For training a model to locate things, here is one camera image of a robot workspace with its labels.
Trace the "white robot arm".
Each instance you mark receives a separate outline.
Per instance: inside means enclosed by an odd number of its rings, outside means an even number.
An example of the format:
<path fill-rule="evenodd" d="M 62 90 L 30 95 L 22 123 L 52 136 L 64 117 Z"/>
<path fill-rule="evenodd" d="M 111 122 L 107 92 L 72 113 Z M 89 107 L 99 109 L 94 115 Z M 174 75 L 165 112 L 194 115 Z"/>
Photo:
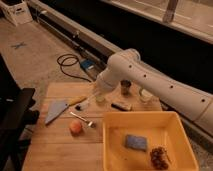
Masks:
<path fill-rule="evenodd" d="M 121 80 L 145 88 L 213 136 L 212 93 L 176 81 L 144 65 L 139 52 L 132 48 L 116 52 L 108 58 L 106 68 L 97 76 L 95 90 L 112 92 Z"/>

